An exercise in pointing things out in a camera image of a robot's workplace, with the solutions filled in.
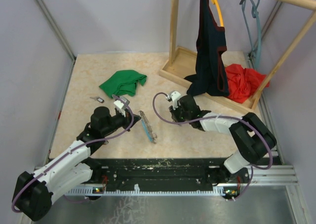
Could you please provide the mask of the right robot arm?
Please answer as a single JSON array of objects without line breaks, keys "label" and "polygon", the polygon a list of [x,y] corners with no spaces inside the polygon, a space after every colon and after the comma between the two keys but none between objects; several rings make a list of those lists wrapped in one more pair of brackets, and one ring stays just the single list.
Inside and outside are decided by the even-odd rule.
[{"label": "right robot arm", "polygon": [[238,177],[239,170],[249,164],[257,164],[277,145],[272,132],[252,112],[242,117],[233,117],[201,110],[192,96],[182,96],[177,91],[170,92],[166,99],[172,103],[169,111],[175,123],[188,123],[200,131],[232,136],[237,150],[224,161],[224,167],[220,171],[221,178],[228,183]]}]

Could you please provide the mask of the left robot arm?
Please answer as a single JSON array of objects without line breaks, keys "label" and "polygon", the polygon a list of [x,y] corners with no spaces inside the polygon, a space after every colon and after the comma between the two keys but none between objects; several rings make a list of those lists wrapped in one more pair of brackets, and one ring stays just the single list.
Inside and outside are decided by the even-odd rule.
[{"label": "left robot arm", "polygon": [[12,211],[22,212],[36,222],[74,187],[88,181],[99,182],[103,171],[91,155],[113,139],[118,129],[127,132],[141,120],[128,109],[115,112],[111,115],[107,107],[97,107],[90,122],[64,152],[36,171],[20,174],[12,198]]}]

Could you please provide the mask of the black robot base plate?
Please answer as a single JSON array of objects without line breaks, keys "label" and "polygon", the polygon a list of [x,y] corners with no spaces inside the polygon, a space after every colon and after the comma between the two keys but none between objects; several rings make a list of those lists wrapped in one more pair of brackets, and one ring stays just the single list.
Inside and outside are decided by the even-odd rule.
[{"label": "black robot base plate", "polygon": [[224,171],[222,158],[94,159],[101,166],[93,194],[197,193],[215,191],[220,184],[240,187],[249,181],[247,168]]}]

